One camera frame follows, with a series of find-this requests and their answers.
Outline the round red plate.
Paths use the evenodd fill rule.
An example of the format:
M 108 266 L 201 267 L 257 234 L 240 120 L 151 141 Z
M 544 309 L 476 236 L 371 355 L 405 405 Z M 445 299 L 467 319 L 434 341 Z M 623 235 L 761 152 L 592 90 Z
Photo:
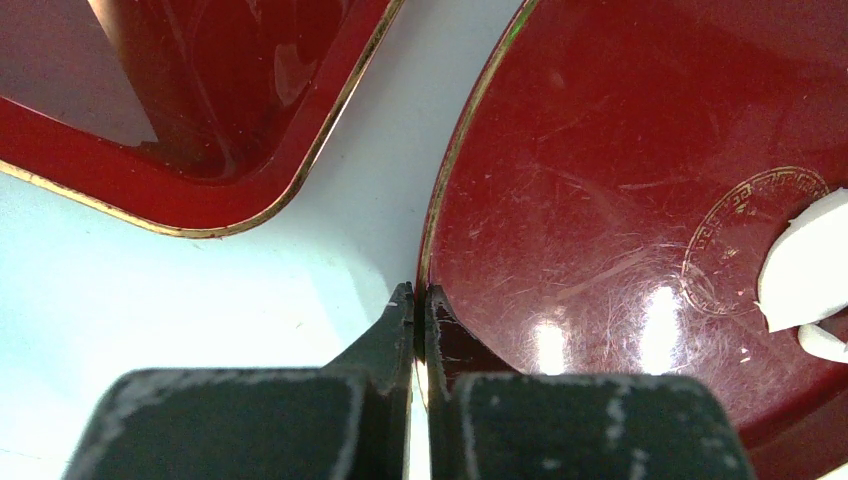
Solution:
M 756 305 L 788 222 L 847 183 L 843 1 L 527 1 L 446 152 L 418 270 L 430 386 L 677 374 L 762 479 L 847 463 L 847 368 Z

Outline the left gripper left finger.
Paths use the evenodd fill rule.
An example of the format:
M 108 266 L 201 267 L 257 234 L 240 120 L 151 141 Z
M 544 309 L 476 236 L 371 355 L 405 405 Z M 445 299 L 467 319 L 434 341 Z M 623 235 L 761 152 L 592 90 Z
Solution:
M 101 397 L 67 479 L 400 479 L 414 292 L 320 368 L 165 368 Z

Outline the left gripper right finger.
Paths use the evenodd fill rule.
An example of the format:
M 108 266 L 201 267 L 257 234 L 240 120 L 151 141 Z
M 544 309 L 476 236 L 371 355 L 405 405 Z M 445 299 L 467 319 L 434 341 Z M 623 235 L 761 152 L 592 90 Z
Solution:
M 686 376 L 522 374 L 437 285 L 423 297 L 436 479 L 751 479 L 718 400 Z

